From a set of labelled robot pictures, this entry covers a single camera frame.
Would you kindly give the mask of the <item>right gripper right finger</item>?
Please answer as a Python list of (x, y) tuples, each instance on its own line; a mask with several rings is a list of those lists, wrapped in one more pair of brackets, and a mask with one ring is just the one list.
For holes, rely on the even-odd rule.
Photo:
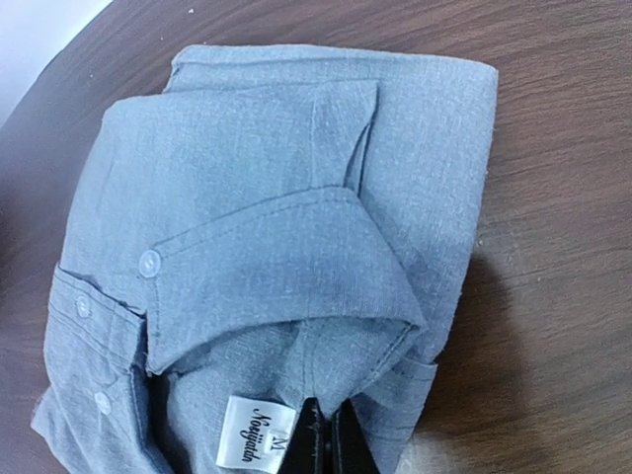
[(331, 434), (332, 473), (379, 474), (350, 399), (334, 414)]

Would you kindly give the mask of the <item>grey long sleeve shirt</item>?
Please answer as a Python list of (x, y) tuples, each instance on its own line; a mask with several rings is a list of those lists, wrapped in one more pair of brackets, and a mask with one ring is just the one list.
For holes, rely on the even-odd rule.
[(54, 269), (32, 427), (71, 473), (271, 473), (351, 401), (397, 469), (476, 239), (499, 73), (190, 46), (114, 103)]

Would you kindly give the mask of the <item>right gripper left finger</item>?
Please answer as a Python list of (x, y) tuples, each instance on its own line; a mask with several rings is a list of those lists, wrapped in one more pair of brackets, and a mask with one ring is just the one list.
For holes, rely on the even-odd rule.
[(332, 472), (330, 422), (323, 415), (318, 400), (305, 400), (279, 474), (327, 474)]

